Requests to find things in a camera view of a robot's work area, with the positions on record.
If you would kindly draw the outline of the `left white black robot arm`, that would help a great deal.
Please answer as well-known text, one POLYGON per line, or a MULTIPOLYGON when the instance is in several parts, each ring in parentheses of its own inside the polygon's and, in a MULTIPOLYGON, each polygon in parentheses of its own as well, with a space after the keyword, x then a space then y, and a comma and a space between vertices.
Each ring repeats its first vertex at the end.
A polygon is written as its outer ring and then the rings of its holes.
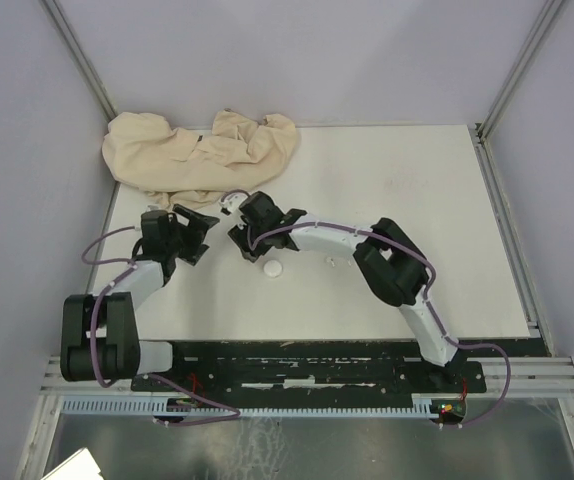
POLYGON ((95 293, 64 301, 60 371, 65 380, 108 388, 153 373, 168 390, 186 383, 188 366, 174 357, 171 343, 139 339, 136 312, 169 283, 177 261, 197 264, 208 250, 207 232, 218 223, 181 205, 141 215, 141 236, 132 255, 121 260, 123 272, 95 293))

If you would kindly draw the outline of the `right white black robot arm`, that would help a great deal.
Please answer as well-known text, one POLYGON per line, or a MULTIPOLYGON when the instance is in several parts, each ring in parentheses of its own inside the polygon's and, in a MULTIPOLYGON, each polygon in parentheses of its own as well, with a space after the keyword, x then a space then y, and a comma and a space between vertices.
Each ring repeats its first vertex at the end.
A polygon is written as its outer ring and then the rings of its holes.
POLYGON ((448 391, 461 381, 457 342, 429 298, 436 270, 393 220, 383 217, 369 227, 333 223, 301 209, 284 212, 260 191, 225 193, 219 205, 224 214, 238 215, 228 236, 249 262, 272 249, 321 252, 353 261, 370 291, 401 312, 428 362, 430 386, 448 391))

